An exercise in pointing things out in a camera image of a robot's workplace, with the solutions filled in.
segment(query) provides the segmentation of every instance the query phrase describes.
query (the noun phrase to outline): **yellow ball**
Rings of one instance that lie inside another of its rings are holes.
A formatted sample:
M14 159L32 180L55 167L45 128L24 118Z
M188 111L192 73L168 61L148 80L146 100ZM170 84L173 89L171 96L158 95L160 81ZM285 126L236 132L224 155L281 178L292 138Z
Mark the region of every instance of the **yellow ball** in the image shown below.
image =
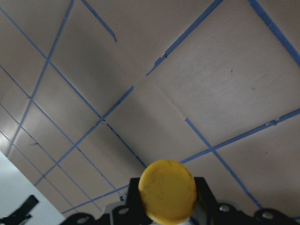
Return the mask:
M139 191L147 216L160 224L182 223L195 210L195 180L176 161L160 160L148 166L140 178Z

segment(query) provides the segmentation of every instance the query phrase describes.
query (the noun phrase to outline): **black object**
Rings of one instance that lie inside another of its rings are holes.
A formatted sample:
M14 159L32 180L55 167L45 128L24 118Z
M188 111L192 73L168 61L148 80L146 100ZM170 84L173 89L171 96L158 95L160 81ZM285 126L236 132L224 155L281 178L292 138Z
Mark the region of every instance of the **black object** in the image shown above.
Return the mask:
M29 212L38 204L38 199L30 195L27 200L8 217L0 219L0 224L5 225L24 225L31 218Z
M130 180L126 204L121 204L95 220L86 213L76 213L60 225L149 225L152 220L144 212L139 195L139 178ZM273 209L262 209L254 217L237 211L232 205L218 203L203 177L195 177L197 203L193 221L199 225L298 225L294 220Z

